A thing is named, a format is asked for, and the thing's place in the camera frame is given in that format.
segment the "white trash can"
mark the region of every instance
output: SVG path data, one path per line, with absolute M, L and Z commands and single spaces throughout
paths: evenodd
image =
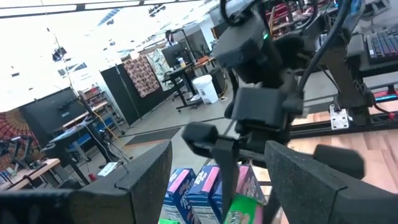
M 198 90 L 205 104 L 212 104 L 218 101 L 216 89 L 211 81 L 212 79 L 213 77 L 211 75 L 204 75 L 192 81 L 192 84 Z

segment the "floor mat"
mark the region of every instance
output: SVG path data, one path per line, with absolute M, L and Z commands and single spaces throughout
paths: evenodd
M 136 147 L 136 146 L 145 146 L 150 144 L 158 144 L 163 141 L 167 141 L 175 136 L 175 134 L 180 130 L 180 128 L 171 128 L 163 131 L 156 131 L 148 134 L 141 134 L 135 136 L 132 140 L 130 140 L 126 147 Z

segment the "red patterned fabric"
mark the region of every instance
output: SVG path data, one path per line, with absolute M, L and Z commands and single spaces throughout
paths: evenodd
M 142 98 L 160 88 L 155 73 L 145 56 L 140 56 L 136 59 L 126 59 L 123 61 L 123 67 Z
M 0 139 L 10 139 L 20 135 L 32 136 L 34 138 L 33 132 L 22 117 L 19 109 L 0 113 Z M 24 153 L 24 143 L 25 142 L 22 142 L 22 146 L 19 150 L 20 156 Z M 12 152 L 14 151 L 13 147 L 13 145 L 10 145 L 11 153 L 0 157 L 0 170 L 4 170 L 7 167 L 13 168 L 11 165 Z M 42 155 L 39 152 L 39 144 L 36 140 L 32 143 L 32 149 L 35 159 L 41 159 Z

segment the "keyboard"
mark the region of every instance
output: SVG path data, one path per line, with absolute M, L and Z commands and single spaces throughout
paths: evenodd
M 397 26 L 367 35 L 366 43 L 371 65 L 398 60 Z

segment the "black desk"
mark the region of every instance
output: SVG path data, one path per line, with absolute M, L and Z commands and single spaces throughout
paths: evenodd
M 109 162 L 117 162 L 119 160 L 108 148 L 108 146 L 103 142 L 102 137 L 98 134 L 97 130 L 93 126 L 94 121 L 83 121 L 76 126 L 66 130 L 63 134 L 59 135 L 58 137 L 54 138 L 49 142 L 49 144 L 54 144 L 55 152 L 53 152 L 54 156 L 58 156 L 61 162 L 66 162 L 67 164 L 71 165 L 73 170 L 76 174 L 80 177 L 84 183 L 88 184 L 88 180 L 86 177 L 81 173 L 80 169 L 76 166 L 76 164 L 70 159 L 69 155 L 66 152 L 66 148 L 76 141 L 80 136 L 88 133 L 90 134 L 92 140 L 94 140 L 95 145 L 97 146 L 100 153 L 104 156 L 105 161 Z
M 174 88 L 176 88 L 176 91 L 177 91 L 179 97 L 181 98 L 181 101 L 182 101 L 183 105 L 182 106 L 178 106 L 178 107 L 175 108 L 175 109 L 177 109 L 178 112 L 181 112 L 182 108 L 194 107 L 196 109 L 198 107 L 198 105 L 201 103 L 201 99 L 196 100 L 193 103 L 187 103 L 187 100 L 185 99 L 185 97 L 184 97 L 183 93 L 181 92 L 180 88 L 178 87 L 177 78 L 184 76 L 185 79 L 188 82 L 188 86 L 189 86 L 189 89 L 192 92 L 192 95 L 196 94 L 195 90 L 193 88 L 192 82 L 188 78 L 187 69 L 193 70 L 193 65 L 188 64 L 186 67 L 178 68 L 178 69 L 172 71 L 171 73 L 169 73 L 168 74 L 169 77 L 163 80 L 163 82 L 171 81 L 173 83 L 173 85 L 174 85 Z

